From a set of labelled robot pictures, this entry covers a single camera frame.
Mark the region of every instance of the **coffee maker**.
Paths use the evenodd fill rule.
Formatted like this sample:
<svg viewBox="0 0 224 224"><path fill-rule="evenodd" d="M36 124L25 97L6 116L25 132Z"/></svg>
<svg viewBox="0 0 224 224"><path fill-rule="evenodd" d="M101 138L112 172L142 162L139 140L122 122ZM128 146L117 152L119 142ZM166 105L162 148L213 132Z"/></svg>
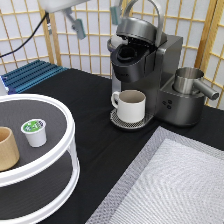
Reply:
<svg viewBox="0 0 224 224"><path fill-rule="evenodd" d="M116 110L113 110L111 121L125 130L142 128L153 118L180 127L193 126L200 120L206 96L214 100L219 94L201 80L199 80L201 88L198 87L198 91L186 94L174 88L183 38L167 35L162 31L164 13L155 0L149 2L156 8L158 27L141 19L129 17L130 10L137 1L132 0L127 5L121 23L117 27L116 35L127 40L128 44L121 44L111 50L112 89L143 92L146 96L146 115L141 122L127 124L119 120Z"/></svg>

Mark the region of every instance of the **coffee mug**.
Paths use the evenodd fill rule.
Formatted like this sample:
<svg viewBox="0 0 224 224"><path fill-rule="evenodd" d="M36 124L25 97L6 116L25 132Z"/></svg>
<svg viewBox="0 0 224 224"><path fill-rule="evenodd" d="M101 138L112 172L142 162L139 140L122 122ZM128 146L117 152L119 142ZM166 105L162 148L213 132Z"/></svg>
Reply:
<svg viewBox="0 0 224 224"><path fill-rule="evenodd" d="M111 96L117 116L126 123L136 123L145 117L145 99L145 95L137 90L114 92Z"/></svg>

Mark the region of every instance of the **frother handle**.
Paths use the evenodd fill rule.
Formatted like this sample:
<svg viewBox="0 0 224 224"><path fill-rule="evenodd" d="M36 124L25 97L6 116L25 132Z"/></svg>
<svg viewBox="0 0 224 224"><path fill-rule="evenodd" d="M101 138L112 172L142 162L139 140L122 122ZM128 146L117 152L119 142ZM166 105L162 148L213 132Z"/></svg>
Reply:
<svg viewBox="0 0 224 224"><path fill-rule="evenodd" d="M199 79L194 80L194 87L204 93L210 100L216 100L219 98L219 93L217 91Z"/></svg>
<svg viewBox="0 0 224 224"><path fill-rule="evenodd" d="M118 98L119 98L119 95L120 95L120 92L114 92L113 94L112 94L112 96L111 96L111 102L112 102L112 105L116 108L116 109L118 109L118 105L116 104L116 102L115 102L115 96L118 96Z"/></svg>
<svg viewBox="0 0 224 224"><path fill-rule="evenodd" d="M137 2L138 0L132 0L128 3L123 17L129 17L131 8L133 5ZM163 33L163 21L164 21L164 11L160 5L160 3L157 0L148 0L153 4L153 6L156 8L157 14L158 14L158 28L157 28L157 33L156 33L156 41L155 41L155 46L159 47L161 38L162 38L162 33Z"/></svg>

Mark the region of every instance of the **coffee maker lid handle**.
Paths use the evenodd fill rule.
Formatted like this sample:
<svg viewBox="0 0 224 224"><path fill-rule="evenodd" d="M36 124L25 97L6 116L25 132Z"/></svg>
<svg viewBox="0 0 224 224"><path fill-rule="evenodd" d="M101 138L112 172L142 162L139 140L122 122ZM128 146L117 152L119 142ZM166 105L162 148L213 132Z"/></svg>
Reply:
<svg viewBox="0 0 224 224"><path fill-rule="evenodd" d="M131 8L133 5L137 2L138 0L132 0L129 2L127 5L123 17L129 17ZM157 28L157 33L156 33L156 41L155 41L155 46L159 47L161 38L162 38L162 33L163 33L163 21L164 21L164 12L157 0L148 0L153 4L153 6L156 8L157 14L158 14L158 28Z"/></svg>

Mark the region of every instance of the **round tray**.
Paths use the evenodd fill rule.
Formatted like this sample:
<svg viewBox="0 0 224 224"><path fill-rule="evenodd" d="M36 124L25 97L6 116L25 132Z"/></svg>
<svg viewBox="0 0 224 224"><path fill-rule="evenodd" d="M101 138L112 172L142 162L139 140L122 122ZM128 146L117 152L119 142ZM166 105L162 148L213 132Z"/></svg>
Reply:
<svg viewBox="0 0 224 224"><path fill-rule="evenodd" d="M32 94L1 97L0 114L0 125L12 129L20 152L19 162L10 170L0 172L0 194L5 195L2 202L6 206L0 211L0 223L37 223L59 209L77 184L80 168L73 117L61 102ZM24 122L38 118L47 123L47 143L32 148L20 128ZM14 205L12 201L7 202L7 198L13 200L13 194ZM30 206L30 200L36 205Z"/></svg>

